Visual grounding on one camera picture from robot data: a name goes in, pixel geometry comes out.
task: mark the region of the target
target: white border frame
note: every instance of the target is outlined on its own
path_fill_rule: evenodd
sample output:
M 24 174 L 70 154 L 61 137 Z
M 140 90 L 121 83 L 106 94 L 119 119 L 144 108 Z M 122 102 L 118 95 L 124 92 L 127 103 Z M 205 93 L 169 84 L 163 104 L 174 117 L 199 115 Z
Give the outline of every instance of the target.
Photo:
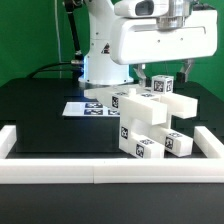
M 16 127 L 0 131 L 0 183 L 224 183 L 224 159 L 6 159 Z

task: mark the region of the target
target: white block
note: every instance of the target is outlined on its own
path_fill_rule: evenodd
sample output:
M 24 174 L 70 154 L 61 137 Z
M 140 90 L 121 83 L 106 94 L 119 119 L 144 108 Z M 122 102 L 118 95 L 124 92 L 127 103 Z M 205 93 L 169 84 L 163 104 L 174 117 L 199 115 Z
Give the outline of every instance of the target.
M 136 95 L 120 98 L 120 114 L 146 122 L 150 125 L 166 122 L 167 105 Z
M 206 127 L 195 127 L 194 141 L 208 158 L 224 158 L 224 145 Z
M 136 158 L 164 158 L 164 145 L 153 141 L 144 135 L 131 135 L 129 153 Z
M 156 75 L 152 77 L 152 93 L 164 94 L 173 92 L 173 76 Z
M 161 95 L 160 102 L 167 104 L 169 114 L 180 117 L 190 118 L 197 115 L 198 100 L 174 93 Z
M 0 159 L 5 159 L 16 142 L 16 126 L 6 125 L 0 131 Z
M 131 130 L 127 123 L 120 122 L 119 130 L 119 148 L 126 153 L 129 153 L 129 138 L 131 136 Z
M 165 149 L 172 154 L 182 157 L 192 153 L 193 139 L 172 129 L 152 126 L 149 137 L 165 145 Z
M 161 126 L 162 128 L 170 129 L 170 128 L 171 128 L 171 122 L 172 122 L 172 115 L 169 114 L 169 113 L 167 113 L 167 116 L 166 116 L 166 122 L 160 124 L 160 126 Z

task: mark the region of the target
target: black cable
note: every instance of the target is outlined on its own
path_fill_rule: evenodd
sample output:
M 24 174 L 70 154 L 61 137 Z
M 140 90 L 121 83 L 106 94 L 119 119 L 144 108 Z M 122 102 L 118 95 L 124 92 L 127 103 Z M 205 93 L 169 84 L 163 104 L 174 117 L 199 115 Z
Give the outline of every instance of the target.
M 28 74 L 26 76 L 26 78 L 32 79 L 38 72 L 41 72 L 42 70 L 44 70 L 46 68 L 51 68 L 51 67 L 55 67 L 55 66 L 59 66 L 59 65 L 71 65 L 71 62 L 59 62 L 59 63 L 52 63 L 52 64 L 44 65 L 44 66 L 36 69 L 35 71 L 31 72 L 30 74 Z

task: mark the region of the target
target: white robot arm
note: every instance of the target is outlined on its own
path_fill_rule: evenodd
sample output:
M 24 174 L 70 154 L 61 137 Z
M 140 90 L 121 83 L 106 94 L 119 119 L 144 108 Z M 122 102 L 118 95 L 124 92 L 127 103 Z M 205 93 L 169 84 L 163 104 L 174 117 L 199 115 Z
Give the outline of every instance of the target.
M 145 7 L 141 8 L 142 11 L 137 9 L 138 4 L 145 4 L 145 2 L 162 1 L 124 0 L 115 5 L 115 12 L 124 16 L 113 24 L 111 32 L 111 58 L 116 63 L 170 61 L 211 56 L 215 53 L 216 10 L 191 13 L 192 1 L 169 0 L 163 1 L 169 3 L 166 5 L 168 12 L 164 10 L 165 14 L 154 17 L 154 13 L 149 9 L 150 15 L 146 15 Z

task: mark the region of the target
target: white foam barrier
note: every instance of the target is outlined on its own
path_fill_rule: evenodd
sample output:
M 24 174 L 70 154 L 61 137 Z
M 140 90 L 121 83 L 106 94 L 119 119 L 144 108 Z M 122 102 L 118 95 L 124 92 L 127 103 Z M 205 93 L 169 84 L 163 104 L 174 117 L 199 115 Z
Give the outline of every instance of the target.
M 0 131 L 0 159 L 5 159 L 16 142 L 16 126 L 6 125 Z
M 15 141 L 10 129 L 0 134 L 7 150 Z M 1 184 L 165 182 L 224 183 L 224 159 L 0 159 Z
M 195 127 L 194 141 L 206 157 L 224 158 L 224 145 L 206 127 Z
M 94 183 L 220 183 L 224 159 L 108 160 L 94 166 Z

